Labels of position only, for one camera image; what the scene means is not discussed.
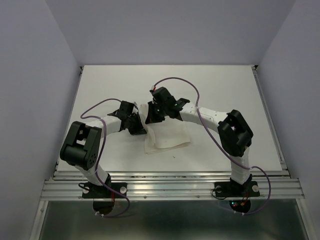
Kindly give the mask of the white cloth napkin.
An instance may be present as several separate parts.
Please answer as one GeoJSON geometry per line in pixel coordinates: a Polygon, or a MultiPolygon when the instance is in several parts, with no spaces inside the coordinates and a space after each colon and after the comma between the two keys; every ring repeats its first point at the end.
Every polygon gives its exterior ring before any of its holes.
{"type": "Polygon", "coordinates": [[[162,122],[146,124],[148,105],[141,104],[138,107],[138,112],[146,130],[144,139],[144,152],[146,154],[156,154],[187,147],[191,143],[189,131],[184,122],[166,117],[162,122]]]}

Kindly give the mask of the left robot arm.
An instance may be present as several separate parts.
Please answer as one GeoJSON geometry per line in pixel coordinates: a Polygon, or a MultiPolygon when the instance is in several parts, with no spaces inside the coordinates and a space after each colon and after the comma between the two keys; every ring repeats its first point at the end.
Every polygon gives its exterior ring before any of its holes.
{"type": "Polygon", "coordinates": [[[146,134],[136,103],[121,101],[117,110],[104,117],[89,115],[85,111],[80,118],[91,122],[74,121],[70,125],[59,153],[60,159],[87,178],[87,182],[78,185],[83,198],[124,198],[120,189],[127,185],[112,185],[110,174],[100,166],[100,159],[107,135],[124,130],[133,136],[146,134]]]}

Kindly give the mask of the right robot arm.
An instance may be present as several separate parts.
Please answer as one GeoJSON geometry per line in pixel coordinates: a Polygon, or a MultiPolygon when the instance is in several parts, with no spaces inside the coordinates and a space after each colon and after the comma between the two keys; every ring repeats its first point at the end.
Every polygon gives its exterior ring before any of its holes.
{"type": "Polygon", "coordinates": [[[145,123],[161,123],[166,117],[182,122],[202,125],[209,134],[214,131],[219,141],[214,143],[230,160],[231,177],[228,182],[218,183],[218,197],[239,197],[251,190],[252,174],[249,167],[249,150],[254,136],[242,114],[233,109],[218,112],[192,103],[186,98],[175,99],[165,87],[150,90],[152,101],[148,102],[145,123]]]}

